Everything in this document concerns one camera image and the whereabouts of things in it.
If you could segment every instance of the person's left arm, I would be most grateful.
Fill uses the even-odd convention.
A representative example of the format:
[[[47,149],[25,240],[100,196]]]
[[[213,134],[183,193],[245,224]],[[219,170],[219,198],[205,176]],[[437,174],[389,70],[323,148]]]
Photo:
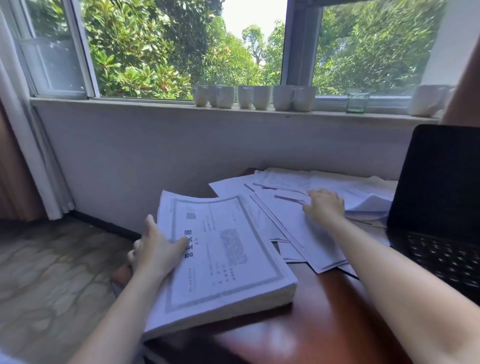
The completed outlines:
[[[158,288],[189,244],[186,237],[169,243],[151,215],[145,223],[147,233],[129,253],[134,264],[133,278],[69,364],[132,362]]]

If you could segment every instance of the laptop screen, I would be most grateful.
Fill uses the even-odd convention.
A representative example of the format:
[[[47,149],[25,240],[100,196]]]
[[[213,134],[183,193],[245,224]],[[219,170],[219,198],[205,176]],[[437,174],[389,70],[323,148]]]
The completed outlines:
[[[415,128],[387,226],[480,245],[480,128]]]

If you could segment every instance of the certificate border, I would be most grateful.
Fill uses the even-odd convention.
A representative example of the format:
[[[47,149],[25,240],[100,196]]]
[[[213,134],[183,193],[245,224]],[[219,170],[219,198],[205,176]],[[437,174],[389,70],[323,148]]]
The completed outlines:
[[[172,274],[172,275],[170,275],[170,277],[168,279],[168,283],[167,283],[167,297],[166,297],[166,302],[165,302],[165,313],[166,314],[169,314],[169,313],[177,311],[177,310],[181,310],[183,308],[192,307],[192,306],[195,306],[195,305],[198,305],[198,304],[201,304],[201,303],[212,301],[212,300],[215,300],[215,299],[223,297],[223,296],[230,296],[234,293],[246,291],[246,290],[249,290],[249,289],[254,288],[254,287],[262,286],[264,284],[276,282],[276,281],[281,280],[285,277],[283,275],[282,271],[280,270],[280,268],[274,263],[274,260],[273,260],[272,256],[270,255],[270,252],[268,251],[267,247],[265,246],[263,240],[260,238],[260,235],[259,235],[257,229],[255,228],[255,225],[253,224],[252,220],[250,219],[250,216],[248,215],[247,210],[245,209],[245,206],[244,206],[243,201],[242,201],[240,196],[225,198],[225,199],[217,200],[217,201],[209,201],[209,202],[200,202],[200,201],[196,202],[196,201],[191,201],[191,200],[182,200],[182,199],[179,199],[179,198],[174,198],[173,199],[173,207],[172,207],[172,231],[171,231],[172,240],[171,241],[174,242],[174,241],[177,240],[177,237],[175,236],[175,230],[176,230],[176,225],[177,225],[176,224],[177,203],[187,202],[187,203],[190,203],[190,204],[200,205],[200,204],[214,204],[214,203],[224,202],[224,201],[229,201],[229,200],[234,200],[234,199],[236,199],[238,201],[238,203],[239,203],[239,205],[240,205],[240,207],[243,211],[243,214],[244,214],[245,218],[247,219],[247,222],[248,222],[255,238],[258,241],[258,244],[260,245],[260,247],[261,247],[263,253],[265,254],[268,262],[270,263],[271,267],[276,272],[276,276],[272,277],[272,278],[269,278],[269,279],[262,280],[260,282],[246,284],[244,286],[237,287],[237,288],[234,288],[232,290],[220,292],[220,293],[217,293],[217,294],[214,294],[214,295],[211,295],[211,296],[202,297],[202,298],[197,299],[197,300],[192,300],[192,301],[189,301],[189,302],[185,302],[185,303],[173,306],[172,305],[173,274]]]

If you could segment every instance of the person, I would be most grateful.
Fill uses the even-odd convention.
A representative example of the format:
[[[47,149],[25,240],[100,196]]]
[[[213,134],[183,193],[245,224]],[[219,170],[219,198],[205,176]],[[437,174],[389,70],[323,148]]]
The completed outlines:
[[[372,301],[414,363],[480,362],[480,308],[435,275],[345,219],[342,198],[309,191],[305,213],[343,250]],[[130,363],[162,280],[188,239],[170,244],[149,215],[129,260],[134,275],[70,364]]]

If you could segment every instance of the wooden table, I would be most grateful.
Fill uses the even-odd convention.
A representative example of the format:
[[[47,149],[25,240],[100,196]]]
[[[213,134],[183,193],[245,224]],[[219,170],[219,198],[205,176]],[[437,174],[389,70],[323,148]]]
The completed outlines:
[[[363,285],[339,270],[315,274],[289,264],[298,279],[291,306],[186,330],[147,342],[149,358],[176,363],[411,363],[372,306]],[[113,281],[131,273],[120,268]]]

